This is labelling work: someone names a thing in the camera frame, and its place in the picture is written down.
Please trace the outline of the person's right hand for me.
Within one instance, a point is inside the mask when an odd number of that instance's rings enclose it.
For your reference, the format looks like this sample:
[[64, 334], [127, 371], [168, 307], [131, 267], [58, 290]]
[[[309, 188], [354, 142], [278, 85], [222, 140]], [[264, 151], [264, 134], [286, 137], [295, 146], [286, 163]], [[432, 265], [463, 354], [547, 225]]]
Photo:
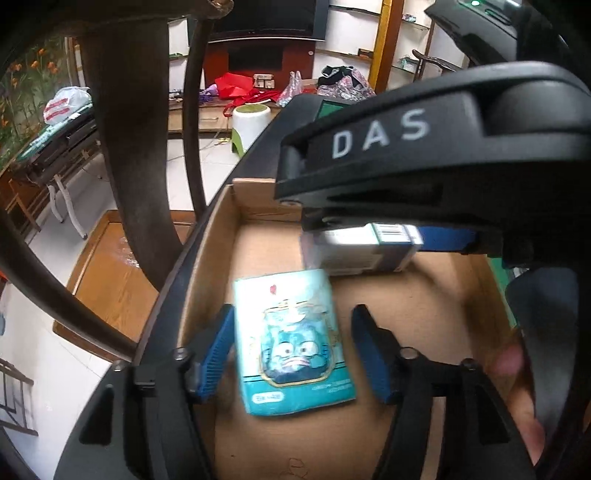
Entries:
[[531, 369], [520, 330], [514, 329], [503, 346], [496, 351], [487, 366], [487, 374], [501, 387], [501, 396], [532, 463], [536, 465], [545, 448], [545, 431], [536, 418]]

